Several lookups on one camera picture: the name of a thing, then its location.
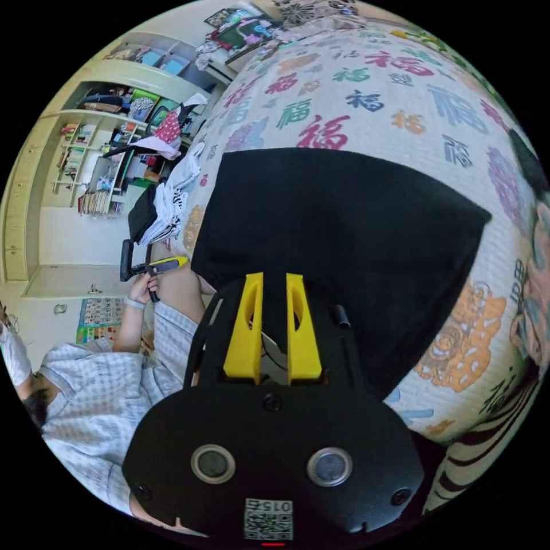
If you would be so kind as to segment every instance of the bed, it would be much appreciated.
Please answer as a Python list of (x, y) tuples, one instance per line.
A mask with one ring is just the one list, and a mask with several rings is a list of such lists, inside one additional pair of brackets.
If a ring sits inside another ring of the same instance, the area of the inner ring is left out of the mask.
[(387, 159), (487, 209), (493, 219), (450, 318), (386, 399), (411, 430), (452, 449), (516, 399), (524, 381), (509, 330), (531, 254), (534, 196), (508, 128), (529, 141), (494, 94), (436, 42), (359, 19), (350, 28), (328, 21), (316, 32), (297, 27), (295, 41), (259, 52), (244, 67), (194, 140), (205, 144), (201, 174), (187, 189), (182, 232), (166, 246), (192, 256), (223, 153), (255, 148), (331, 148)]

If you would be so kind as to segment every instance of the green chinese character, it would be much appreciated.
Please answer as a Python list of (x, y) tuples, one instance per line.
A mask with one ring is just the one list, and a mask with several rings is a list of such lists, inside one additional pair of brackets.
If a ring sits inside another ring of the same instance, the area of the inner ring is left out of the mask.
[(287, 124), (291, 122), (300, 122), (305, 120), (309, 116), (309, 108), (311, 106), (311, 99), (304, 101), (298, 101), (296, 103), (290, 103), (286, 105), (282, 111), (281, 118), (277, 123), (278, 129), (283, 129)]
[(344, 80), (349, 80), (350, 82), (363, 82), (368, 80), (370, 75), (367, 74), (367, 68), (362, 67), (361, 69), (349, 70), (347, 67), (344, 67), (339, 73), (336, 73), (332, 79), (338, 82), (343, 82)]

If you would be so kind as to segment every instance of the door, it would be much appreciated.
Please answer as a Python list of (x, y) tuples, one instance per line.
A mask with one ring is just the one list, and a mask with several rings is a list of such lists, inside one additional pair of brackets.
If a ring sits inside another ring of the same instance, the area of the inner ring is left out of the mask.
[(41, 265), (25, 292), (28, 298), (109, 298), (125, 296), (118, 265)]

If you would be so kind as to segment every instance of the sticker label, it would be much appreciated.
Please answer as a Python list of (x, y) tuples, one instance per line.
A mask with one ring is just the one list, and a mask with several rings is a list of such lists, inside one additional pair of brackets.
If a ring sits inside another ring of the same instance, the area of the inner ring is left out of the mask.
[(249, 540), (293, 540), (292, 501), (247, 498), (244, 528)]

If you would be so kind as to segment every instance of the clothes pile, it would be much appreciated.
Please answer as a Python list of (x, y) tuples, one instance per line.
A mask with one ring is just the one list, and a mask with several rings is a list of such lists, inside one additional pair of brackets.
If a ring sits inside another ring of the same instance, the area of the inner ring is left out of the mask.
[(130, 238), (134, 242), (149, 245), (179, 234), (187, 206), (185, 189), (201, 173), (197, 160), (204, 148), (204, 142), (193, 146), (166, 182), (149, 186), (137, 200), (128, 215)]

